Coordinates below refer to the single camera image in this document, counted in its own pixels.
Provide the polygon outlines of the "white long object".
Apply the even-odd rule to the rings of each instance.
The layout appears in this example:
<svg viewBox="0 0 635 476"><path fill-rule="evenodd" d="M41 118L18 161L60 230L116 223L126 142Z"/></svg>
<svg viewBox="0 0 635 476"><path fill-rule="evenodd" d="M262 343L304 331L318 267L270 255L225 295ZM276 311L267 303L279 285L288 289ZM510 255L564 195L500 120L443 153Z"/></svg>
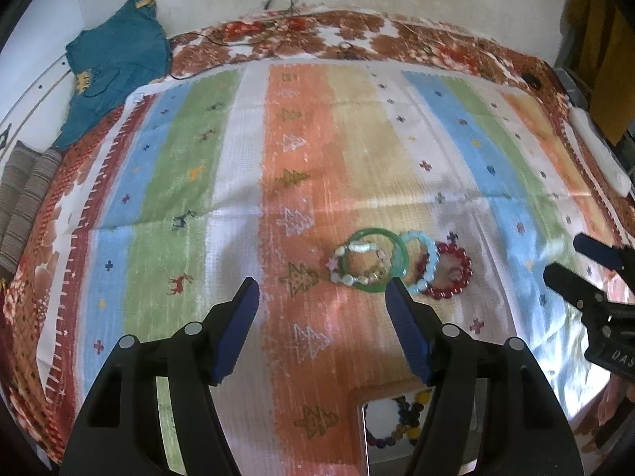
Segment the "white long object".
<svg viewBox="0 0 635 476"><path fill-rule="evenodd" d="M609 186L620 197L627 197L632 187L631 180L611 153L610 148L600 138L600 132L589 113L580 107L573 106L570 108L570 122L590 150Z"/></svg>

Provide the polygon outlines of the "silver jewelry tray box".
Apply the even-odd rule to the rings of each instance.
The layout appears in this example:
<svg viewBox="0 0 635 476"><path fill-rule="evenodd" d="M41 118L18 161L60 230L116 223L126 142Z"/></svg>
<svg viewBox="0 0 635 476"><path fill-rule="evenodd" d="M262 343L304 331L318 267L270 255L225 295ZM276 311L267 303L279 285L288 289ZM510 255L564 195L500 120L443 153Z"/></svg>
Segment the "silver jewelry tray box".
<svg viewBox="0 0 635 476"><path fill-rule="evenodd" d="M434 390L413 378L349 393L346 411L360 475L405 472L417 441L414 434L423 428L432 397Z"/></svg>

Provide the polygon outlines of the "yellow hanging cloth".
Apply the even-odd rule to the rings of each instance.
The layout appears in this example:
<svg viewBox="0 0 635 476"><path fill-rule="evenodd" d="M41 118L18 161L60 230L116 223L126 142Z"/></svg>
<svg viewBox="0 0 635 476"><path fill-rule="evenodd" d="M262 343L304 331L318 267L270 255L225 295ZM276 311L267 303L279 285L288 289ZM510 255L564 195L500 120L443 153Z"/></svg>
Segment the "yellow hanging cloth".
<svg viewBox="0 0 635 476"><path fill-rule="evenodd" d="M612 0L567 0L564 16L581 34L573 72L591 90L591 118L616 146L634 121L634 28Z"/></svg>

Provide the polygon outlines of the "grey striped folded cloth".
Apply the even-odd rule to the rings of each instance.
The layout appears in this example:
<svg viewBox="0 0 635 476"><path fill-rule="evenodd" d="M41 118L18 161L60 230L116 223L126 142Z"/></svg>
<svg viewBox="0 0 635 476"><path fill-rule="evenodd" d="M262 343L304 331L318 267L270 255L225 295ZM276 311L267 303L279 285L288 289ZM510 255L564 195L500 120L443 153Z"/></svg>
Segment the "grey striped folded cloth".
<svg viewBox="0 0 635 476"><path fill-rule="evenodd" d="M1 176L1 279L10 282L24 253L35 217L62 162L62 153L43 153L18 141Z"/></svg>

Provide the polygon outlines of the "small black round object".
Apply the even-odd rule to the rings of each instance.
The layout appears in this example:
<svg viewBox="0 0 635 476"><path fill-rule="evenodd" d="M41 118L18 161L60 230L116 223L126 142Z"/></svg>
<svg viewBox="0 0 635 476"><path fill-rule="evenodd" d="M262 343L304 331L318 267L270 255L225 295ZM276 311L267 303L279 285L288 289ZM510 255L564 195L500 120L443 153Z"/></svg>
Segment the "small black round object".
<svg viewBox="0 0 635 476"><path fill-rule="evenodd" d="M523 72L522 79L526 84L529 85L529 87L532 87L534 90L540 90L541 86L543 86L541 80L532 73Z"/></svg>

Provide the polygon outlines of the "teal shirt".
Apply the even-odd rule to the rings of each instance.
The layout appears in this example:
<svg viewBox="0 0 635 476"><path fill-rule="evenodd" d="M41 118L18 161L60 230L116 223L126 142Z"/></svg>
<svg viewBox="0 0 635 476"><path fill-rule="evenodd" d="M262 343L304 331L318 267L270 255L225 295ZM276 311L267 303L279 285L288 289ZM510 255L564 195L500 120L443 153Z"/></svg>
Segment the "teal shirt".
<svg viewBox="0 0 635 476"><path fill-rule="evenodd" d="M65 152L138 87L165 77L172 62L156 0L127 0L96 28L65 47L75 89L65 124L54 142Z"/></svg>

